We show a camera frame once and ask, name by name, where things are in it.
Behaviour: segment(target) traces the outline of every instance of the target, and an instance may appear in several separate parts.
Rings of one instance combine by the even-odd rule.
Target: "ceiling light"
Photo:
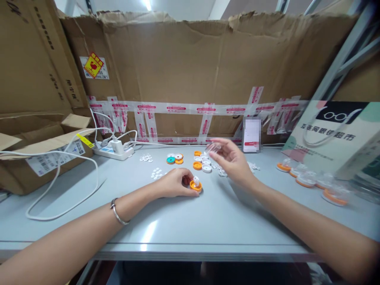
[[[152,7],[150,6],[150,0],[142,0],[147,8],[148,11],[152,10]]]

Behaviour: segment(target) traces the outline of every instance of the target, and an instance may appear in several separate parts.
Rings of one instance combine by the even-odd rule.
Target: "gray table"
[[[187,167],[200,178],[199,198],[159,199],[144,208],[94,257],[108,260],[192,261],[320,261],[274,217],[217,171],[204,173],[192,168],[194,151],[203,147],[137,147],[126,161],[94,156],[103,186],[65,216],[39,222],[25,217],[29,205],[47,188],[27,195],[13,195],[0,203],[0,260],[7,259],[31,242],[63,224],[150,182],[156,167],[163,173]],[[153,162],[139,161],[150,153]],[[182,165],[168,165],[168,153],[184,154]],[[264,149],[247,159],[261,168],[255,175],[264,183],[299,203],[332,218],[370,238],[378,236],[378,205],[353,196],[346,207],[334,206],[320,197],[318,188],[298,185],[289,174],[276,169],[285,157],[279,150]],[[33,215],[61,213],[88,195],[95,185],[95,170],[86,161],[57,179],[51,192],[34,208]]]

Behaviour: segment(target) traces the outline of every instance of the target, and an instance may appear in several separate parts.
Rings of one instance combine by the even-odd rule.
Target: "phone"
[[[261,120],[259,118],[243,118],[243,144],[241,149],[244,153],[258,153],[261,151],[261,127]]]

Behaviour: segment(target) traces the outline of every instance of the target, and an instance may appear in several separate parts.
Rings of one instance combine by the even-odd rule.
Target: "silver bracelet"
[[[115,201],[116,201],[117,198],[113,199],[112,202],[111,202],[111,207],[110,209],[113,209],[114,210],[114,214],[115,214],[115,217],[117,218],[117,220],[119,221],[120,224],[122,225],[128,225],[129,222],[124,222],[120,217],[119,215],[116,213],[116,205],[115,205]]]

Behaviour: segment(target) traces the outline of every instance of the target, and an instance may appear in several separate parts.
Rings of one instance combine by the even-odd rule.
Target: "power strip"
[[[117,160],[126,160],[135,153],[132,147],[124,150],[124,154],[116,154],[111,147],[102,147],[101,149],[94,149],[94,153],[97,155],[105,156],[108,158],[113,158]]]

